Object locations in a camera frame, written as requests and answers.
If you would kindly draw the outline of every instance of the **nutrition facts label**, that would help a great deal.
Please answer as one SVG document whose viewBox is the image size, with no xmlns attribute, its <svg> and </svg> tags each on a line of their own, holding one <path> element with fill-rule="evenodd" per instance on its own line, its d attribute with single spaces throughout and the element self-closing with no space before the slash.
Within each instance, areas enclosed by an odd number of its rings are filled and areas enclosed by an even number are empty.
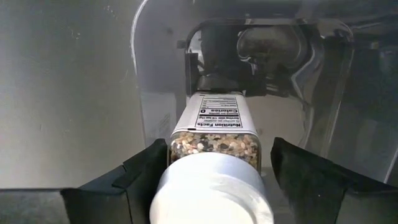
<svg viewBox="0 0 398 224">
<path fill-rule="evenodd" d="M 242 128 L 235 96 L 204 96 L 195 127 Z"/>
</svg>

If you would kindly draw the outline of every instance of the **plastic container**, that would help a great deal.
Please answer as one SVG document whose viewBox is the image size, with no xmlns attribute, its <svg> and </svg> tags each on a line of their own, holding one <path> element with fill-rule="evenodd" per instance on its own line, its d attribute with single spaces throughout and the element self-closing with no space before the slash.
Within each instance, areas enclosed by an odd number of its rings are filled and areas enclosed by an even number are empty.
<svg viewBox="0 0 398 224">
<path fill-rule="evenodd" d="M 152 224 L 274 223 L 258 172 L 241 159 L 204 152 L 169 166 L 150 206 Z"/>
<path fill-rule="evenodd" d="M 170 164 L 200 152 L 238 157 L 261 169 L 261 145 L 244 96 L 196 93 L 171 135 Z"/>
</svg>

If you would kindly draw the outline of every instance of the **gray wall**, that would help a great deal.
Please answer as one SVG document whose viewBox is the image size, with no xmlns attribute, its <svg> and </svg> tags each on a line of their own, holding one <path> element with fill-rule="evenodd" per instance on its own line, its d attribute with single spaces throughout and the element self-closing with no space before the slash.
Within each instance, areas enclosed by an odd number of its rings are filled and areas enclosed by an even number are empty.
<svg viewBox="0 0 398 224">
<path fill-rule="evenodd" d="M 0 2 L 0 188 L 77 187 L 143 149 L 137 4 Z"/>
</svg>

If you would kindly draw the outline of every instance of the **white cap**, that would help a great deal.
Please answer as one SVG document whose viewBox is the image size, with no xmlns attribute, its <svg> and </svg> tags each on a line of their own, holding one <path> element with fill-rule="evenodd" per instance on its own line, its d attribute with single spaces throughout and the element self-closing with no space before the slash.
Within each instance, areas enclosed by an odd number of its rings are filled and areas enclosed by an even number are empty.
<svg viewBox="0 0 398 224">
<path fill-rule="evenodd" d="M 257 171 L 233 156 L 204 152 L 174 162 L 150 208 L 152 224 L 273 223 Z"/>
</svg>

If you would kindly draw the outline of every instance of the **container of mixed nuts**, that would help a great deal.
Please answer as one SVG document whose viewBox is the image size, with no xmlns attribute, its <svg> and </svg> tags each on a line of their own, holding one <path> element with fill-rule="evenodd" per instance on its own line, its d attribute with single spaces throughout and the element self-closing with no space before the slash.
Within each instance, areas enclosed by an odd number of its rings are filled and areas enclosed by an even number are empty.
<svg viewBox="0 0 398 224">
<path fill-rule="evenodd" d="M 261 169 L 261 146 L 244 96 L 196 93 L 171 135 L 169 164 L 201 152 L 228 154 Z"/>
</svg>

